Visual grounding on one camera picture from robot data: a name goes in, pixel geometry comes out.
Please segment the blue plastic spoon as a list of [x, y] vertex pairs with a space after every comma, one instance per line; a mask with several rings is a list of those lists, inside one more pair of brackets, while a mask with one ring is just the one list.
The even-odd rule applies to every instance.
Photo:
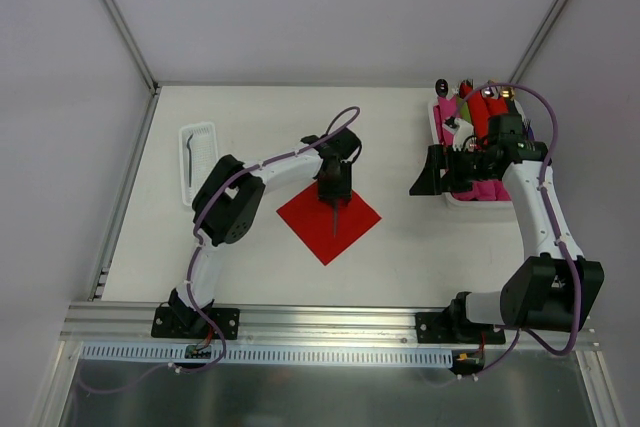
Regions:
[[342, 205], [342, 201], [340, 199], [336, 199], [332, 203], [332, 235], [334, 238], [338, 235], [338, 224], [339, 224], [339, 213], [340, 207]]

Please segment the red paper napkin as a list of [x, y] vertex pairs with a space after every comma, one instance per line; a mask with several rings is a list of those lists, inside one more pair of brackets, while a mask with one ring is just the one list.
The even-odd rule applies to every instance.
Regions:
[[277, 214], [311, 253], [328, 265], [357, 242], [381, 216], [355, 191], [342, 203], [338, 235], [332, 235], [332, 203], [318, 199], [317, 182], [277, 209]]

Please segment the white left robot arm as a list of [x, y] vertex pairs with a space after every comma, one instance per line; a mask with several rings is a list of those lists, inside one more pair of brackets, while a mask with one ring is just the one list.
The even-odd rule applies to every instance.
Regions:
[[156, 338], [196, 338], [222, 325], [214, 308], [214, 290], [222, 269], [219, 248], [240, 241], [252, 227], [264, 195], [300, 180], [314, 180], [319, 201], [338, 209], [352, 198], [352, 164], [362, 143], [344, 128], [301, 139], [294, 150], [270, 159], [243, 163], [232, 155], [217, 162], [192, 201], [196, 247], [185, 280], [174, 287], [165, 306], [156, 309]]

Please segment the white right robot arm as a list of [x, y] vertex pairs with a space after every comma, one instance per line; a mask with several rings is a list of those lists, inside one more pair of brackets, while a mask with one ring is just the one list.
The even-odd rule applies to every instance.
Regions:
[[486, 180], [500, 181], [510, 197], [524, 261], [496, 292], [458, 293], [438, 325], [463, 343], [491, 327], [566, 332], [576, 340], [604, 282], [604, 269], [584, 256], [571, 235], [554, 191], [549, 150], [528, 138], [520, 115], [491, 117], [477, 148], [429, 146], [409, 193], [462, 193]]

